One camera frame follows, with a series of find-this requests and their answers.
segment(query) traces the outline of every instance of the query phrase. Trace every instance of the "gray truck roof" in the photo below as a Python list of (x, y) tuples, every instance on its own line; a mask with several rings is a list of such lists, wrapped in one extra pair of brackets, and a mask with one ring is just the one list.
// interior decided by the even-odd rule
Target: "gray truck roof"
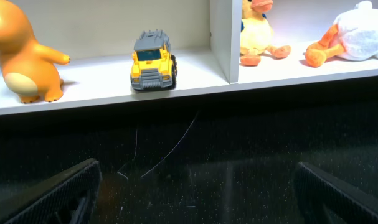
[(136, 40), (134, 51), (160, 49), (166, 43), (169, 50), (169, 38), (162, 30), (148, 31), (140, 35)]

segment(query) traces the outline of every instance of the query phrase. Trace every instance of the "ribbed black pad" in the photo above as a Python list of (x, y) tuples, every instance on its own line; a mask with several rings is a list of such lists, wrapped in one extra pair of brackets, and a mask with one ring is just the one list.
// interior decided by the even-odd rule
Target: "ribbed black pad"
[(0, 203), (0, 223), (88, 223), (102, 174), (88, 159)]
[(327, 208), (346, 223), (378, 223), (378, 199), (336, 177), (300, 162), (294, 190), (305, 223), (332, 223)]

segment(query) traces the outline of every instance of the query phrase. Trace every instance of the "yellow toy truck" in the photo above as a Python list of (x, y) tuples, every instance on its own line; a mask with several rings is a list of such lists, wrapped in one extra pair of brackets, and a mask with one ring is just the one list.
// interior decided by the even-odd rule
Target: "yellow toy truck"
[(132, 54), (132, 88), (136, 91), (176, 86), (176, 58), (171, 54), (169, 37), (162, 30), (143, 32)]

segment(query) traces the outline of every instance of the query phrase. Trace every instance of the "charmander's arm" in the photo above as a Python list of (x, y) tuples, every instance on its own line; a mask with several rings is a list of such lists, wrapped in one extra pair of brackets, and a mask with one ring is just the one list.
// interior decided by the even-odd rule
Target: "charmander's arm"
[(70, 56), (63, 54), (55, 49), (38, 44), (35, 48), (40, 57), (50, 63), (66, 65), (70, 63)]

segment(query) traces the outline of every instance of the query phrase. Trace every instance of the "truck windshield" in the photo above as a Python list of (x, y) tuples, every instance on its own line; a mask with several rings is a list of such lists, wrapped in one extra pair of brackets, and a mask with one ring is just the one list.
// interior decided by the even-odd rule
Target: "truck windshield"
[(139, 61), (161, 59), (161, 52), (157, 50), (143, 50), (136, 53)]

